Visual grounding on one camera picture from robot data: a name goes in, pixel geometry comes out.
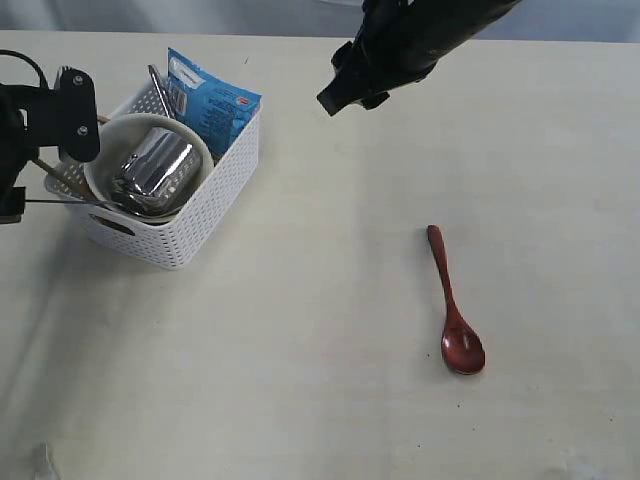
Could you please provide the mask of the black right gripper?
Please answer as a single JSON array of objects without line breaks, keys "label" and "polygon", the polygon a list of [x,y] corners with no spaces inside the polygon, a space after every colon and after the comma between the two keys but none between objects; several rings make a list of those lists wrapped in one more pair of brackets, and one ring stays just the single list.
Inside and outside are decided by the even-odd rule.
[{"label": "black right gripper", "polygon": [[390,92],[417,83],[466,41],[480,20],[478,1],[366,1],[354,39],[331,58],[334,79],[317,100],[335,116],[349,105],[377,108]]}]

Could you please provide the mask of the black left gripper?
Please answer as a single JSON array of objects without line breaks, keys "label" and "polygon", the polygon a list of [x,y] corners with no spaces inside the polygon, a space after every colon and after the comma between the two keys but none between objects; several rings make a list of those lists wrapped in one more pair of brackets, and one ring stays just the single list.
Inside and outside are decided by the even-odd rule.
[{"label": "black left gripper", "polygon": [[56,147],[72,159],[88,163],[98,156],[95,89],[91,77],[63,68],[53,88],[1,86],[1,221],[18,223],[26,189],[16,180],[42,147]]}]

